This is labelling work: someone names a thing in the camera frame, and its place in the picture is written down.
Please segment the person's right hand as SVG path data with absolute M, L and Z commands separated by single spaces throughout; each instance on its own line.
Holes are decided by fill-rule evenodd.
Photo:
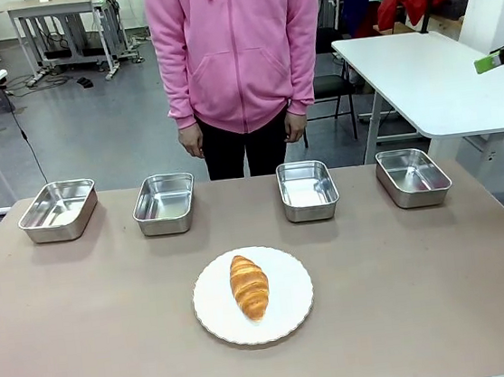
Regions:
M 203 137 L 202 130 L 196 123 L 178 130 L 179 143 L 191 157 L 204 158 Z

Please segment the person's left hand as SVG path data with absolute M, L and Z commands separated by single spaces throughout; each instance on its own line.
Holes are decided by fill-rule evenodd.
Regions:
M 286 131 L 286 143 L 297 143 L 304 135 L 306 126 L 308 124 L 307 116 L 295 115 L 291 113 L 286 114 L 284 120 Z

